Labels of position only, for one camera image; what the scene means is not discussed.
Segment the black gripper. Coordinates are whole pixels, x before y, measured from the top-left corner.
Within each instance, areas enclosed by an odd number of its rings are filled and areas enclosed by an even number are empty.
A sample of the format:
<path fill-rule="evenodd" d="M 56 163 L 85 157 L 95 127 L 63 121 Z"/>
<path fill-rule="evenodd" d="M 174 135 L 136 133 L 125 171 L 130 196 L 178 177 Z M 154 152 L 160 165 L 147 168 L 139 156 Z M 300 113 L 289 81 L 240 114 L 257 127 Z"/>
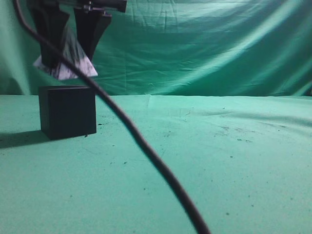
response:
<path fill-rule="evenodd" d="M 59 3 L 77 8 L 74 9 L 77 39 L 89 60 L 93 59 L 100 38 L 112 22 L 112 15 L 100 11 L 111 8 L 126 12 L 125 0 L 28 0 L 27 8 L 31 13 L 37 33 L 48 40 L 59 52 L 64 49 L 65 28 L 70 17 L 68 13 L 60 9 Z"/>

